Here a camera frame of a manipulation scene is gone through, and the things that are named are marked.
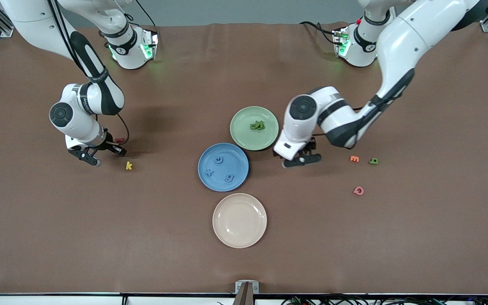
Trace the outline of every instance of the green plate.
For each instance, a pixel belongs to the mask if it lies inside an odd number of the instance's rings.
[[[250,106],[233,116],[230,131],[238,146],[247,150],[261,150],[276,141],[279,127],[272,112],[263,107]]]

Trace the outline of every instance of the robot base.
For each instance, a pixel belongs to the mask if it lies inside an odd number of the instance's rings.
[[[347,35],[347,38],[340,38],[337,35],[333,35],[334,41],[342,42],[342,46],[337,46],[335,44],[335,54],[344,60],[347,63],[351,64],[352,66],[356,67],[366,67],[376,59],[376,46],[369,46],[370,48],[373,47],[370,52],[365,52],[363,48],[355,42],[354,32],[355,28],[357,27],[356,23],[353,23],[349,27],[343,28],[340,30],[341,34]]]
[[[118,51],[120,49],[117,46],[113,47],[108,45],[107,47],[112,53],[112,59],[116,60],[120,67],[134,70],[142,67],[148,60],[155,60],[159,40],[157,29],[156,31],[150,31],[135,25],[130,27],[136,33],[138,39],[135,45],[128,51],[127,55],[119,54]]]

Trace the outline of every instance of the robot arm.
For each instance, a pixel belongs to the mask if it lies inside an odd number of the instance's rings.
[[[374,121],[399,98],[414,76],[418,60],[453,29],[479,0],[417,0],[378,38],[382,85],[358,112],[333,87],[314,89],[291,100],[274,151],[288,161],[312,140],[314,123],[337,147],[353,148]],[[306,113],[296,115],[291,110]],[[286,167],[307,164],[308,157],[286,162]]]
[[[98,150],[108,149],[124,155],[125,149],[112,143],[110,133],[91,117],[93,114],[118,114],[124,107],[124,95],[87,38],[58,13],[54,2],[1,2],[15,28],[26,41],[42,50],[74,60],[89,80],[81,85],[67,85],[60,101],[49,112],[52,125],[66,135],[69,152],[95,166],[101,164],[93,156]],[[64,29],[68,36],[62,34]],[[89,154],[90,148],[93,149],[93,154]]]
[[[356,67],[372,64],[377,55],[376,43],[380,33],[395,19],[393,6],[410,1],[358,0],[364,9],[363,17],[336,33],[335,41],[340,44],[335,45],[336,55]]]
[[[157,33],[130,25],[122,7],[131,0],[58,0],[60,5],[91,21],[108,41],[114,60],[125,69],[143,66],[155,56]]]

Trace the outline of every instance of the plate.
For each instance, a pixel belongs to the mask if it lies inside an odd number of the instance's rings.
[[[250,163],[240,147],[219,143],[203,152],[197,170],[199,178],[209,189],[232,191],[246,180]]]
[[[267,228],[267,213],[254,196],[237,193],[223,198],[212,217],[213,231],[219,240],[233,248],[257,243]]]
[[[263,121],[263,126],[252,129],[251,125]],[[268,109],[250,106],[233,116],[230,125],[231,137],[238,146],[247,150],[261,150],[276,141],[279,127],[276,116]]]

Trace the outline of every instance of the beige plate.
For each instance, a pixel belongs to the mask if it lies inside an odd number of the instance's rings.
[[[213,231],[229,247],[246,248],[257,243],[267,228],[267,213],[254,196],[232,194],[213,211]]]

